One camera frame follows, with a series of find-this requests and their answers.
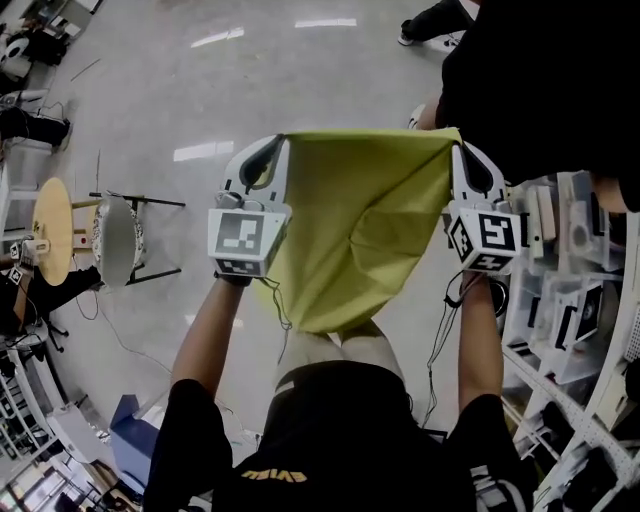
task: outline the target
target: white cube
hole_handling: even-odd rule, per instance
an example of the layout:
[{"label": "white cube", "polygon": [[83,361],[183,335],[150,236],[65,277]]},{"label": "white cube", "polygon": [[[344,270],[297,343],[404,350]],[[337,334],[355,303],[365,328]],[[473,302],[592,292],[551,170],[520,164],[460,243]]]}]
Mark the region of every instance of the white cube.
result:
[{"label": "white cube", "polygon": [[461,268],[501,272],[520,255],[520,218],[495,211],[460,208],[447,231]]}]

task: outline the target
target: chair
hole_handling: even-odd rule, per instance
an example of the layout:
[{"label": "chair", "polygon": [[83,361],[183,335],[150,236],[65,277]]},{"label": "chair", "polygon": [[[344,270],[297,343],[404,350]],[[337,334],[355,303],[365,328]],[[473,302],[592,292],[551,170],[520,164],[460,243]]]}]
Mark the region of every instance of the chair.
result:
[{"label": "chair", "polygon": [[109,428],[120,479],[135,492],[143,494],[159,431],[146,421],[136,419],[138,410],[135,395],[123,395]]},{"label": "chair", "polygon": [[[90,196],[102,197],[102,194],[91,193]],[[182,272],[177,268],[144,277],[136,276],[136,272],[144,268],[144,263],[140,262],[144,251],[144,234],[137,217],[139,203],[185,206],[185,203],[174,201],[120,195],[106,195],[100,201],[93,221],[92,251],[102,280],[111,287],[142,283]]]}]

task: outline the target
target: wire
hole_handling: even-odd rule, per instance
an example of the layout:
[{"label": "wire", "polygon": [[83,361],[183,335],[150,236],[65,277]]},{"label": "wire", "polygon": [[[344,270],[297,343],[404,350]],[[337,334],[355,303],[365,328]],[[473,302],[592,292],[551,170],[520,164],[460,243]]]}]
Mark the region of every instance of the wire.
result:
[{"label": "wire", "polygon": [[[76,270],[78,270],[78,262],[76,261],[76,257],[75,255],[73,256],[73,264],[76,267]],[[98,294],[96,293],[95,290],[91,290],[93,292],[93,298],[96,300],[96,313],[95,315],[93,315],[92,317],[89,317],[85,314],[84,311],[82,311],[82,308],[80,307],[80,301],[78,300],[78,296],[76,295],[76,304],[78,305],[78,309],[80,310],[80,314],[84,317],[85,320],[89,320],[89,321],[93,321],[96,318],[98,318],[98,313],[100,312],[100,306],[98,306]]]},{"label": "wire", "polygon": [[[436,336],[433,341],[433,348],[431,349],[431,356],[427,361],[427,370],[429,375],[429,404],[427,406],[427,411],[425,413],[424,419],[421,424],[421,428],[425,428],[429,418],[431,417],[431,413],[435,410],[438,405],[438,396],[436,395],[436,391],[433,385],[433,365],[440,356],[442,349],[451,333],[451,329],[453,329],[453,325],[456,320],[456,316],[458,314],[459,306],[451,309],[449,311],[449,316],[447,316],[447,309],[449,309],[447,298],[449,298],[449,288],[451,288],[451,284],[462,274],[462,270],[455,274],[449,283],[447,284],[447,288],[445,290],[445,304],[444,309],[442,311],[442,316],[440,317],[440,323],[438,324],[438,330],[436,331]],[[475,286],[475,284],[480,280],[481,275],[475,275],[471,281],[464,288],[461,287],[460,290],[460,298],[458,299],[458,303],[461,303],[464,297],[469,293],[469,290]]]},{"label": "wire", "polygon": [[158,361],[157,359],[151,357],[148,354],[145,354],[144,352],[138,352],[137,350],[133,350],[129,347],[127,347],[124,343],[122,343],[122,340],[120,339],[120,335],[118,334],[118,331],[116,331],[116,328],[113,326],[113,324],[111,323],[111,320],[109,320],[109,317],[107,315],[104,314],[104,311],[102,311],[102,309],[100,308],[100,303],[98,303],[98,310],[100,311],[100,313],[102,313],[102,316],[104,317],[104,319],[107,321],[107,323],[109,324],[109,326],[111,327],[111,330],[113,331],[113,334],[115,335],[116,339],[118,340],[118,343],[120,344],[120,346],[125,349],[127,352],[131,352],[132,354],[136,354],[142,357],[145,357],[151,361],[153,361],[154,363],[156,363],[158,366],[161,366],[168,374],[171,374],[171,370],[169,370],[169,368],[167,368],[165,365],[163,365],[160,361]]},{"label": "wire", "polygon": [[278,310],[278,321],[280,322],[280,327],[282,327],[282,329],[284,330],[284,343],[282,344],[282,350],[280,351],[280,356],[278,357],[278,364],[280,364],[280,361],[282,361],[282,356],[287,349],[287,343],[289,342],[289,331],[293,328],[293,324],[287,317],[287,313],[284,309],[284,299],[282,298],[280,283],[278,281],[274,281],[273,279],[269,279],[268,277],[263,277],[258,280],[273,292],[272,298],[273,303],[276,305],[276,309]]},{"label": "wire", "polygon": [[89,316],[87,316],[85,314],[84,311],[82,311],[82,308],[80,307],[80,301],[78,301],[78,296],[76,295],[76,304],[78,305],[78,309],[80,310],[80,314],[84,317],[85,320],[89,320],[90,322],[92,322],[93,320],[98,318],[98,313],[100,312],[100,307],[98,306],[98,294],[95,291],[93,291],[93,297],[96,300],[96,313],[92,317],[89,317]]}]

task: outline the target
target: round tabletop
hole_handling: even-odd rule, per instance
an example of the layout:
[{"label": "round tabletop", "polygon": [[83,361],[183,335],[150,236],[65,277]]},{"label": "round tabletop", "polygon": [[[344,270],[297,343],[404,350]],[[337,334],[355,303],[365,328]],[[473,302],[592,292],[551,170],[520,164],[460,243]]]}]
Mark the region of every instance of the round tabletop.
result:
[{"label": "round tabletop", "polygon": [[49,240],[47,254],[39,256],[38,268],[51,286],[62,284],[69,274],[73,257],[73,212],[67,187],[59,178],[48,180],[33,210],[33,234]]}]

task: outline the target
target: gray floor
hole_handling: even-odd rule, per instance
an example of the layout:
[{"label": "gray floor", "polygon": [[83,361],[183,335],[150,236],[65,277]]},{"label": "gray floor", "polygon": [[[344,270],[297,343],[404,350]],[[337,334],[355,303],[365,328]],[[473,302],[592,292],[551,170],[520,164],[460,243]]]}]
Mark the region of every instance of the gray floor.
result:
[{"label": "gray floor", "polygon": [[[431,3],[104,2],[58,68],[47,99],[48,105],[74,105],[73,137],[55,173],[76,200],[98,188],[188,203],[184,210],[149,206],[143,212],[149,269],[179,265],[183,273],[98,294],[122,343],[172,364],[190,317],[213,282],[207,209],[233,153],[285,130],[401,128],[418,103],[437,97],[443,56],[396,42],[400,23]],[[357,25],[295,27],[300,20],[336,18]],[[243,35],[233,37],[239,27]],[[230,30],[231,37],[192,48]],[[175,153],[213,142],[226,144],[206,158],[181,160],[190,152]],[[377,317],[397,353],[417,417],[428,401],[426,361],[453,272],[439,234],[405,290]],[[96,312],[93,294],[84,294],[79,303],[89,317]],[[102,314],[90,322],[72,302],[56,316],[71,331],[66,352],[57,356],[59,371],[89,394],[107,420],[122,394],[135,393],[144,401],[168,387],[168,373],[121,348]],[[245,429],[261,431],[282,331],[252,292],[238,320],[219,397]],[[456,417],[456,354],[457,329],[435,370],[439,405],[430,422],[435,428],[450,426]]]}]

